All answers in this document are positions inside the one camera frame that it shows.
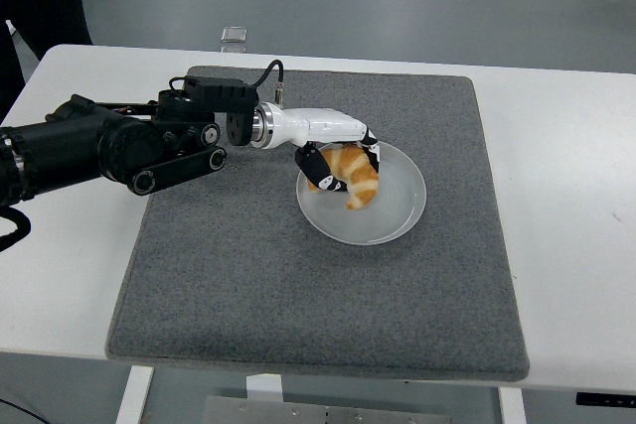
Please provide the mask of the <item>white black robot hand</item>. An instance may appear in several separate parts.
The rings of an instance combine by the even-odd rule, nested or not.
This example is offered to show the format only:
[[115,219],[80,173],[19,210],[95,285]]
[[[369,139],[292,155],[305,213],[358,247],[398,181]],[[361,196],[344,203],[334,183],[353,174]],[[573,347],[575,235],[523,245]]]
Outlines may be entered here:
[[343,192],[348,184],[336,178],[316,145],[354,144],[363,148],[371,166],[380,164],[379,141],[363,122],[332,108],[281,109],[274,103],[257,106],[262,134],[253,140],[255,148],[272,149],[285,142],[297,147],[294,159],[310,184],[323,191]]

